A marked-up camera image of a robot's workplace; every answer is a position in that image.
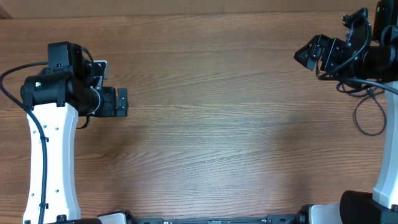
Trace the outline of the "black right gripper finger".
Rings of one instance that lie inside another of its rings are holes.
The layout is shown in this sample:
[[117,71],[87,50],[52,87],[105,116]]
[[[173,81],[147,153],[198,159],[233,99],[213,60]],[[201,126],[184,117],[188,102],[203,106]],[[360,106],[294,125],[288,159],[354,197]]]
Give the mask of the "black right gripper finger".
[[330,38],[315,35],[304,47],[294,53],[294,59],[309,70],[313,70],[326,49]]
[[339,65],[345,42],[334,38],[330,39],[321,57],[321,71],[330,72]]

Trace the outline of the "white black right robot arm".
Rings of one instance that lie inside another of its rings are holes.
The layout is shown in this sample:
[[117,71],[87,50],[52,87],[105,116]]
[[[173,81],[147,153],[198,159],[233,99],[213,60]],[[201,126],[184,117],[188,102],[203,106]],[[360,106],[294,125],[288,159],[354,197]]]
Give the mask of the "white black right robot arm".
[[343,25],[349,29],[346,40],[316,35],[294,59],[319,80],[336,81],[341,93],[386,97],[381,170],[371,193],[348,190],[339,202],[305,205],[293,222],[397,223],[397,1],[379,1],[373,24],[363,7],[345,14]]

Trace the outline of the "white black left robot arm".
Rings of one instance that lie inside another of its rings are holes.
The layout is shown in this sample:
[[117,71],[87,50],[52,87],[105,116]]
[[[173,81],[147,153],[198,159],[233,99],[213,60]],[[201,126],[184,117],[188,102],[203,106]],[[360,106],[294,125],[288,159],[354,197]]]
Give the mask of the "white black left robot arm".
[[126,88],[104,86],[108,63],[85,58],[71,42],[47,47],[48,65],[21,87],[30,128],[30,187],[24,223],[67,223],[81,217],[74,142],[80,117],[126,117]]

